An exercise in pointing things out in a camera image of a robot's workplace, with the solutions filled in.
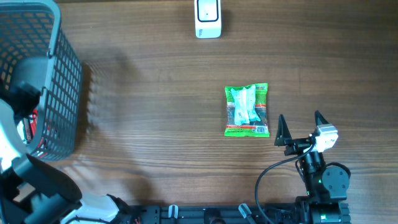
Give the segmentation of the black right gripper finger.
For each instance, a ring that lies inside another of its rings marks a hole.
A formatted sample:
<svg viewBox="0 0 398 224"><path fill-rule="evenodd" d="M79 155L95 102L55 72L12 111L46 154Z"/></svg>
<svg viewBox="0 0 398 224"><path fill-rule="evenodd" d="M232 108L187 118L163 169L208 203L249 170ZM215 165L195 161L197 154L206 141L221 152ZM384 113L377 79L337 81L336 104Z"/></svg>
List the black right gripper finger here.
<svg viewBox="0 0 398 224"><path fill-rule="evenodd" d="M315 115L316 126L329 124L329 122L323 117L321 112L319 112L318 110L315 111L314 115Z"/></svg>
<svg viewBox="0 0 398 224"><path fill-rule="evenodd" d="M279 115L278 129L275 137L275 146L287 146L292 144L292 136L288 129L287 123L285 121L284 115Z"/></svg>

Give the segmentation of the green snack bag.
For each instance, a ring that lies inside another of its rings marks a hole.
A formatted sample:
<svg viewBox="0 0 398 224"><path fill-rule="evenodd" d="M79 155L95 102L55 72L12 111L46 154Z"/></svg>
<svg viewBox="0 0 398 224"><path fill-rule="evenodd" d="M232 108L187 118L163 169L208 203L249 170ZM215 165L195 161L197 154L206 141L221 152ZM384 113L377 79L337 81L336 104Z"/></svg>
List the green snack bag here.
<svg viewBox="0 0 398 224"><path fill-rule="evenodd" d="M249 124L235 125L234 123L234 100L231 94L231 89L242 89L244 86L227 86L224 88L226 94L226 112L227 124L224 131L226 137L234 138L268 138L270 136L268 122L267 122L267 91L268 84L256 83L251 84L256 86L256 105L255 110L260 117L260 121L250 122Z"/></svg>

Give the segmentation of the white teal wipes packet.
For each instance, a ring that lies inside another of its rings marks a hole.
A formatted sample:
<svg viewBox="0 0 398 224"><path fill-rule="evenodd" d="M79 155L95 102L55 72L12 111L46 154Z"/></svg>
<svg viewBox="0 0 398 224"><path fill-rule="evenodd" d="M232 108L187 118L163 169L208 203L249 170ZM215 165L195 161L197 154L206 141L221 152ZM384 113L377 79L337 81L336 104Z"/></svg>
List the white teal wipes packet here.
<svg viewBox="0 0 398 224"><path fill-rule="evenodd" d="M240 90L231 89L234 100L234 123L235 125L249 124L250 122L260 121L260 117L255 110L256 105L256 86L243 87Z"/></svg>

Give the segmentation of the red stick packet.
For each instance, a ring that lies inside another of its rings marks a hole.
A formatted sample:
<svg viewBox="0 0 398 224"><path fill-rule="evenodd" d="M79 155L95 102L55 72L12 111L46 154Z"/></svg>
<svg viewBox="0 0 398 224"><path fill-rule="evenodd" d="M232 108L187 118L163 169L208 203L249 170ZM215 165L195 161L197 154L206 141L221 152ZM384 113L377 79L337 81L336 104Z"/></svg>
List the red stick packet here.
<svg viewBox="0 0 398 224"><path fill-rule="evenodd" d="M36 109L34 109L32 114L27 117L27 125L29 130L28 137L30 137L30 140L32 140L36 134L37 117L38 117L38 111Z"/></svg>

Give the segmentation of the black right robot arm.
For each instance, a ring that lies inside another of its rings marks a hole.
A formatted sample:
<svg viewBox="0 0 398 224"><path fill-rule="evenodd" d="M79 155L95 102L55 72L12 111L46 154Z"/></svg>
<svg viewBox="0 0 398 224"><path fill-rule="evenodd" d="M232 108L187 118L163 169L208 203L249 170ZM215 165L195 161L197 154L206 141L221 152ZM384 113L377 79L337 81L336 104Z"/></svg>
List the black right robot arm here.
<svg viewBox="0 0 398 224"><path fill-rule="evenodd" d="M300 223L350 223L344 201L351 171L338 162L326 163L323 153L338 140L338 130L319 111L315 112L315 130L306 138L292 138L284 116L278 120L275 146L284 146L286 156L297 156L297 170L307 195L295 200Z"/></svg>

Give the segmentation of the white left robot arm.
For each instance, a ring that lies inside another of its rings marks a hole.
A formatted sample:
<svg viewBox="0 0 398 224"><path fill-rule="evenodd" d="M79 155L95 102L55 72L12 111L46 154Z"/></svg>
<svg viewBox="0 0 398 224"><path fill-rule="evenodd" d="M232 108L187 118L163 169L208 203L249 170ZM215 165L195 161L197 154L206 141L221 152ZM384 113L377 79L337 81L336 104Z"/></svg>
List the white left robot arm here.
<svg viewBox="0 0 398 224"><path fill-rule="evenodd" d="M42 92L26 82L1 91L1 221L3 223L135 223L112 195L83 195L60 170L31 156L17 124Z"/></svg>

